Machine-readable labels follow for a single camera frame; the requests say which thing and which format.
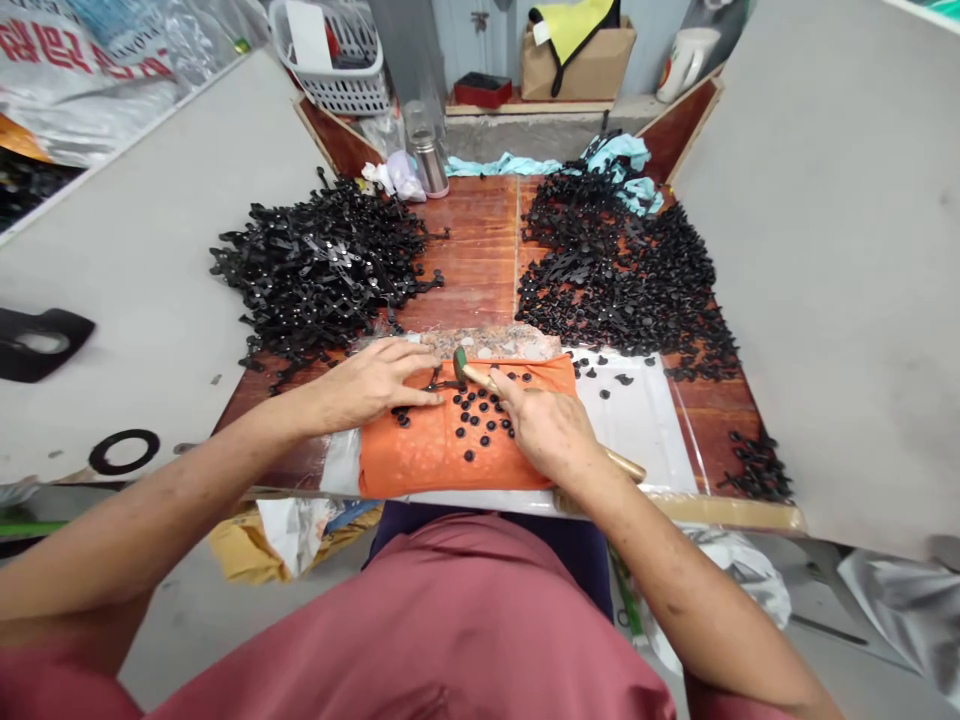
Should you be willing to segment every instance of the black gasket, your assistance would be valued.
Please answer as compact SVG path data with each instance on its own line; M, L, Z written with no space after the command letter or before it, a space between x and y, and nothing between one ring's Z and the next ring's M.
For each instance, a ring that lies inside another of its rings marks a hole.
M147 450L138 460L134 460L132 463L127 463L126 465L111 465L107 462L107 451L116 445L118 442L123 442L124 440L132 439L143 440L147 443ZM150 432L149 430L124 430L122 432L115 433L108 437L106 440L101 440L97 445L90 451L90 458L87 460L90 463L90 467L96 470L101 475L126 475L128 472L133 472L134 470L139 470L148 462L153 460L154 456L160 451L160 438L157 437L157 434Z

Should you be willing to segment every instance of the cardboard box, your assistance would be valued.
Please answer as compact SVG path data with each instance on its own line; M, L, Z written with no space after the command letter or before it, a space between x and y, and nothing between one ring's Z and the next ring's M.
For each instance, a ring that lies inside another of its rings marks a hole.
M557 77L557 63L549 43L539 47L533 39L533 24L527 24L520 55L521 89L524 100L616 100L637 31L623 16L617 30L598 30L586 47L563 71L557 97L550 97Z

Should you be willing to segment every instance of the orange towel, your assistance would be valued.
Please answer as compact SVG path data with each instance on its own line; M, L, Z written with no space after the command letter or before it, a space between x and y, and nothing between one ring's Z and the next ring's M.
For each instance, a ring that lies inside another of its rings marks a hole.
M562 392L576 396L576 379L569 355L560 355L545 362L523 359L471 360L481 371L498 363L505 373L516 373L523 387ZM524 383L524 373L532 379ZM407 381L411 387L426 387L432 373L416 373ZM439 381L455 380L452 361L445 360ZM468 393L479 386L470 383ZM470 415L480 418L479 425L460 420L464 412L453 404L456 388L442 391L444 403L427 408L411 408L410 425L401 428L390 413L363 428L360 452L360 494L369 498L390 498L426 490L541 490L551 482L534 470L503 429L507 413L498 413L490 396L478 397L471 403ZM480 411L480 403L489 405ZM497 423L494 430L487 422ZM457 428L466 430L463 438L456 436ZM480 444L484 435L490 437L486 447ZM473 450L473 462L464 459L464 453Z

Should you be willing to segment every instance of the white plastic basket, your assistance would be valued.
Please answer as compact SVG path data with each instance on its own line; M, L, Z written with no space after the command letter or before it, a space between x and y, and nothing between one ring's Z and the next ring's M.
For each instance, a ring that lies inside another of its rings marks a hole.
M376 59L368 68L360 70L318 70L298 65L290 59L293 44L287 21L286 0L270 4L270 27L280 61L292 72L306 91L310 102L340 115L379 115L390 110L390 91L383 72L383 47L376 31L356 29L356 23L346 22L346 16L336 7L323 5L324 17L340 43L340 52L350 57ZM373 27L369 8L363 8L368 27Z

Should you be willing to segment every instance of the pink shirt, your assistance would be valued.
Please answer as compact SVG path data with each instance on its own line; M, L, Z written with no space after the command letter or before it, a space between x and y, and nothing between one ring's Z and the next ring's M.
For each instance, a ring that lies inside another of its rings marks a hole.
M786 718L688 682L692 717ZM0 717L143 717L120 684L0 653ZM674 718L656 673L539 538L458 516L394 538L359 576L181 688L160 718Z

